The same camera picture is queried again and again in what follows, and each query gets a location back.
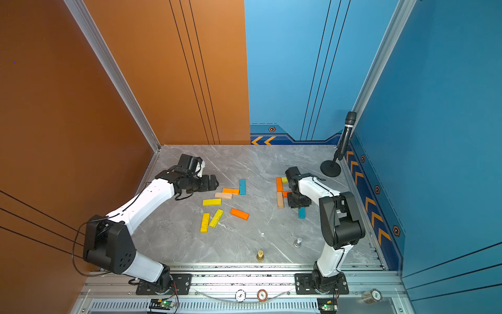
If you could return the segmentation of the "teal block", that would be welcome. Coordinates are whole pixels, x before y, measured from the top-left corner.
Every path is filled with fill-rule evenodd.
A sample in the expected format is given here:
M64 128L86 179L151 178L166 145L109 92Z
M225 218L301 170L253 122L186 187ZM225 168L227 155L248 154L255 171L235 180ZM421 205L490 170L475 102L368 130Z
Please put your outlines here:
M306 218L306 210L305 208L300 208L298 211L298 215L300 219L305 219Z
M240 195L245 195L247 193L247 186L246 186L246 180L241 179L239 181L239 194Z

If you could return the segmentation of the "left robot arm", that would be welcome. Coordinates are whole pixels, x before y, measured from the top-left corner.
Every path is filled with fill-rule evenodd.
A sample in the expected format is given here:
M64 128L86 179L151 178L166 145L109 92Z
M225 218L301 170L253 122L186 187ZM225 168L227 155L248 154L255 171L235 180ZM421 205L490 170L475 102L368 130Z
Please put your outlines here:
M104 217L96 215L84 224L83 260L109 272L138 279L153 293L166 293L174 286L170 267L139 253L132 235L167 200L183 200L183 192L192 196L195 192L215 191L218 186L215 175L204 175L200 170L174 166L162 171L126 204Z

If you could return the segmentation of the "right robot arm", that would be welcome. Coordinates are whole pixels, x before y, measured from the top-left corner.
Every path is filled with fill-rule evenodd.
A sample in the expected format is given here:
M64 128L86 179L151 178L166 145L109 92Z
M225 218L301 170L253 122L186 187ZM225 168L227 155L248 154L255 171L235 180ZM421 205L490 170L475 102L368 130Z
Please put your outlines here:
M324 248L312 271L313 289L320 294L349 292L341 266L348 253L366 235L356 198L351 192L328 187L311 173L301 174L298 167L285 171L291 192L288 205L306 208L316 204Z

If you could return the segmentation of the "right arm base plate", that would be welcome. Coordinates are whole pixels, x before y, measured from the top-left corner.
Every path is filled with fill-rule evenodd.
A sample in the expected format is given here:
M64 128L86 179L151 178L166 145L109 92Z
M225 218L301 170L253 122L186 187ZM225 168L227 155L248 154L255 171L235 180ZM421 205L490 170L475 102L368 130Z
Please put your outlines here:
M295 290L297 294L349 294L349 284L344 273L332 277L322 277L315 272L296 273Z

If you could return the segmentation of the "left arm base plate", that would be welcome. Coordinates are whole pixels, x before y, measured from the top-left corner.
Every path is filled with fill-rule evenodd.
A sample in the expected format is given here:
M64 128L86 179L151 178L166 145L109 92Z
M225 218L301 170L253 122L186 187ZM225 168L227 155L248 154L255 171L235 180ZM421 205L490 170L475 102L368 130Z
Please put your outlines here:
M167 288L158 288L153 283L140 280L137 285L136 295L167 295L171 296L176 289L179 296L188 295L192 284L192 274L190 273L175 273L171 274L171 281Z

